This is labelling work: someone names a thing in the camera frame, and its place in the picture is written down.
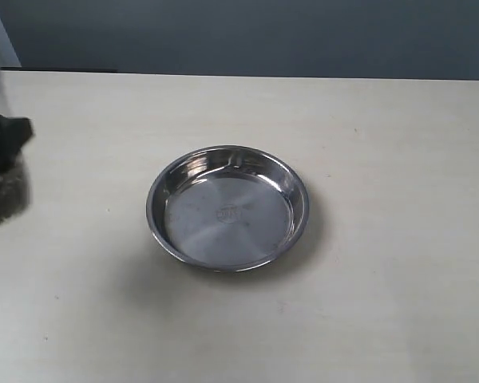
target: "table surface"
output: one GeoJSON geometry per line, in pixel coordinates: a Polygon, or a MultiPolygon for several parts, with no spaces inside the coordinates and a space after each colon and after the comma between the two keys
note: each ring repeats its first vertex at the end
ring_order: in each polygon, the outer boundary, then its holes
{"type": "Polygon", "coordinates": [[[5,73],[34,202],[0,227],[0,382],[479,381],[479,82],[5,73]],[[195,270],[148,230],[180,155],[303,178],[296,247],[195,270]]]}

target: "gray wall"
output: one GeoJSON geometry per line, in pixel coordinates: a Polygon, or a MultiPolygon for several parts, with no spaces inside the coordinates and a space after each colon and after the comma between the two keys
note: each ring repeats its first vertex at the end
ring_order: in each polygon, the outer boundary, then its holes
{"type": "Polygon", "coordinates": [[[479,0],[0,0],[27,67],[479,79],[479,0]]]}

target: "dark object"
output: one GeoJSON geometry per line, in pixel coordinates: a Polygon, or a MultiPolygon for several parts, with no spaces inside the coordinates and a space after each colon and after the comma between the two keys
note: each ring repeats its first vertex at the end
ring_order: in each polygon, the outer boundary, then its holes
{"type": "Polygon", "coordinates": [[[260,267],[303,233],[309,197],[302,180],[266,152],[215,146],[182,156],[156,178],[147,218],[177,259],[215,271],[260,267]]]}
{"type": "Polygon", "coordinates": [[[0,223],[28,206],[30,193],[21,149],[32,135],[27,118],[0,115],[0,223]]]}

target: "stainless steel bowl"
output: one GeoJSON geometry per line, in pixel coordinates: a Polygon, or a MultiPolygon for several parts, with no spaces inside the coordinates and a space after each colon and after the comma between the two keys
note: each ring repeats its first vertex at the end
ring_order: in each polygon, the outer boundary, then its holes
{"type": "Polygon", "coordinates": [[[302,180],[260,150],[216,146],[172,162],[147,199],[149,227],[177,259],[215,271],[243,271],[277,259],[309,216],[302,180]]]}

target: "bowl rim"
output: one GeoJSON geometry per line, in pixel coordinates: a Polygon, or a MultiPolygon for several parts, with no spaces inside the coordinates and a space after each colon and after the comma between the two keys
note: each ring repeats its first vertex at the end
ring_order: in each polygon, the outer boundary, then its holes
{"type": "Polygon", "coordinates": [[[264,152],[262,150],[256,149],[256,148],[250,148],[247,146],[240,146],[240,145],[215,145],[215,146],[209,146],[206,148],[202,149],[197,149],[192,152],[189,152],[187,154],[184,154],[180,157],[178,157],[176,160],[171,162],[168,166],[166,166],[161,173],[158,175],[157,178],[155,178],[154,182],[152,183],[149,193],[148,193],[148,198],[146,202],[146,215],[147,215],[147,220],[148,220],[148,225],[149,229],[151,230],[152,235],[156,239],[156,241],[174,258],[179,259],[183,263],[187,263],[193,266],[197,266],[200,268],[204,269],[209,269],[213,271],[218,271],[218,272],[240,272],[240,271],[246,271],[246,270],[252,270],[257,267],[264,266],[275,259],[279,258],[283,253],[287,252],[290,248],[292,248],[296,242],[300,239],[302,236],[306,226],[307,222],[309,219],[309,212],[310,212],[310,200],[309,200],[309,195],[307,192],[307,188],[305,187],[305,184],[303,183],[302,179],[296,174],[296,172],[286,163],[284,163],[282,160],[279,158],[273,156],[270,153],[264,152]],[[278,247],[275,251],[270,253],[269,255],[258,259],[254,262],[250,263],[241,263],[237,265],[228,265],[228,266],[217,266],[209,263],[204,263],[201,261],[198,261],[180,251],[178,251],[158,230],[155,224],[155,219],[152,214],[152,202],[154,200],[154,194],[157,190],[157,188],[160,186],[160,183],[164,176],[171,172],[174,168],[179,166],[182,162],[184,162],[187,158],[194,156],[196,154],[201,154],[205,152],[210,152],[214,150],[231,150],[231,149],[239,149],[239,150],[245,150],[249,152],[253,152],[256,155],[261,155],[266,158],[268,158],[270,161],[273,161],[277,163],[281,168],[284,169],[285,172],[288,172],[291,174],[291,176],[294,178],[295,183],[298,185],[299,190],[302,192],[303,195],[303,208],[302,208],[302,223],[298,227],[298,229],[292,234],[292,236],[281,246],[278,247]]]}

